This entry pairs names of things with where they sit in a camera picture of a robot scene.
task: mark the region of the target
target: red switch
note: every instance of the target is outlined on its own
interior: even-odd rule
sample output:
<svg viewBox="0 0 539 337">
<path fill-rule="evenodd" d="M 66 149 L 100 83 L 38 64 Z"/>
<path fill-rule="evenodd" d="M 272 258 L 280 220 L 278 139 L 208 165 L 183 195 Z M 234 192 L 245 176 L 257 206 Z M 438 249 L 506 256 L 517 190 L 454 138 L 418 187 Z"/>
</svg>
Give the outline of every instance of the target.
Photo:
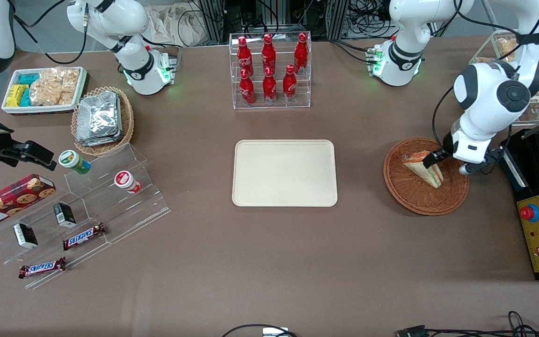
<svg viewBox="0 0 539 337">
<path fill-rule="evenodd" d="M 527 220 L 529 222 L 536 222 L 537 220 L 539 220 L 539 209 L 534 204 L 526 205 L 519 209 L 519 216 L 521 216 L 523 220 Z"/>
</svg>

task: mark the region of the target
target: control panel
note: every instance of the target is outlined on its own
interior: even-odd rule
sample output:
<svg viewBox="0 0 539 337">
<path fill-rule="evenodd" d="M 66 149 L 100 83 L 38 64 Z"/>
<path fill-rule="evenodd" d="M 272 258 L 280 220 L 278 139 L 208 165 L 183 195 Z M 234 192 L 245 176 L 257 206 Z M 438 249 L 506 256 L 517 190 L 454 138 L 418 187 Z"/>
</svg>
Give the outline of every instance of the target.
<svg viewBox="0 0 539 337">
<path fill-rule="evenodd" d="M 539 196 L 517 202 L 533 271 L 539 273 Z"/>
</svg>

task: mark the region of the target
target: table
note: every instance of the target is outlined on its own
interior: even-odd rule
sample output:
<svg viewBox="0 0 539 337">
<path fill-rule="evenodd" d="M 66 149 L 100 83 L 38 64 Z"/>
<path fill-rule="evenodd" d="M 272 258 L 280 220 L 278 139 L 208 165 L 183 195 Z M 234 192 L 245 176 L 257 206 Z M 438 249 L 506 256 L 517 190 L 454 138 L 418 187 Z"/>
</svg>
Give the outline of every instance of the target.
<svg viewBox="0 0 539 337">
<path fill-rule="evenodd" d="M 392 145 L 431 136 L 434 105 L 484 39 L 433 39 L 402 88 L 314 43 L 312 107 L 293 111 L 234 111 L 226 47 L 184 49 L 177 84 L 154 96 L 131 90 L 111 53 L 84 53 L 76 64 L 88 70 L 88 88 L 113 85 L 132 102 L 132 143 L 173 211 L 38 290 L 24 290 L 18 266 L 0 262 L 0 337 L 217 337 L 255 322 L 302 337 L 391 336 L 418 324 L 505 328 L 509 310 L 539 326 L 539 282 L 502 171 L 471 177 L 464 204 L 440 217 L 404 209 L 382 177 Z M 52 64 L 24 52 L 13 64 L 43 66 Z M 445 100 L 441 134 L 461 112 Z M 70 115 L 0 111 L 0 121 L 18 140 L 55 153 L 73 147 Z M 242 139 L 332 141 L 338 203 L 236 207 L 233 149 Z M 32 172 L 60 182 L 67 171 L 0 163 L 0 187 Z"/>
</svg>

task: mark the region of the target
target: coca-cola bottle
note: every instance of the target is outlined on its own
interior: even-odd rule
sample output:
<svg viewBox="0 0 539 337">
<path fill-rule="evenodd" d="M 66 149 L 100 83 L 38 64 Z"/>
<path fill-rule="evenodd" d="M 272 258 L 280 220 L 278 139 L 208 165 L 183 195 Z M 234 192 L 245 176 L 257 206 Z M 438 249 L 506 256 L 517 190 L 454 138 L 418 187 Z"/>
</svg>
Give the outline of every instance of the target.
<svg viewBox="0 0 539 337">
<path fill-rule="evenodd" d="M 295 47 L 295 73 L 304 74 L 306 72 L 307 56 L 309 47 L 306 45 L 306 33 L 299 34 L 299 43 Z"/>
<path fill-rule="evenodd" d="M 248 72 L 249 77 L 253 76 L 253 56 L 247 47 L 247 39 L 244 36 L 238 37 L 238 65 Z"/>
<path fill-rule="evenodd" d="M 270 67 L 274 74 L 276 73 L 276 49 L 271 42 L 271 34 L 263 36 L 263 48 L 261 48 L 261 56 L 263 57 L 263 68 Z"/>
<path fill-rule="evenodd" d="M 274 71 L 269 67 L 263 70 L 265 78 L 263 79 L 263 99 L 265 104 L 274 105 L 277 100 L 276 80 L 274 79 Z"/>
<path fill-rule="evenodd" d="M 297 77 L 295 76 L 295 66 L 292 64 L 286 66 L 286 75 L 284 75 L 282 84 L 284 90 L 284 102 L 294 102 L 295 93 L 297 91 Z"/>
<path fill-rule="evenodd" d="M 246 69 L 240 70 L 240 94 L 245 106 L 252 106 L 255 104 L 255 90 L 253 88 L 253 81 L 248 78 L 248 72 Z"/>
</svg>

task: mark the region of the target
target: cookie box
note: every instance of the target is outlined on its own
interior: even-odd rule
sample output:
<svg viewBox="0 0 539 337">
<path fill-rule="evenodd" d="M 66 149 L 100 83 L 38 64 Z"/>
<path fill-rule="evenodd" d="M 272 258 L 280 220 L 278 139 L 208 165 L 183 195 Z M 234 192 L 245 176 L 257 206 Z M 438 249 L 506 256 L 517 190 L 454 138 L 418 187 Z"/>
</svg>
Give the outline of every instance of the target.
<svg viewBox="0 0 539 337">
<path fill-rule="evenodd" d="M 47 70 L 49 68 L 34 68 L 34 69 L 19 69 L 15 70 L 11 79 L 9 79 L 8 88 L 6 94 L 4 95 L 3 102 L 1 103 L 1 109 L 10 115 L 48 115 L 51 113 L 70 113 L 73 111 L 74 107 L 79 104 L 79 100 L 82 97 L 84 83 L 86 83 L 87 72 L 81 66 L 69 66 L 71 69 L 80 70 L 79 80 L 74 90 L 74 96 L 72 98 L 72 103 L 67 105 L 49 105 L 49 106 L 36 106 L 36 107 L 8 107 L 6 106 L 6 98 L 9 96 L 11 87 L 13 85 L 19 84 L 20 75 L 26 74 L 36 74 L 40 73 L 42 70 Z"/>
<path fill-rule="evenodd" d="M 56 192 L 53 182 L 36 174 L 0 190 L 0 222 Z"/>
</svg>

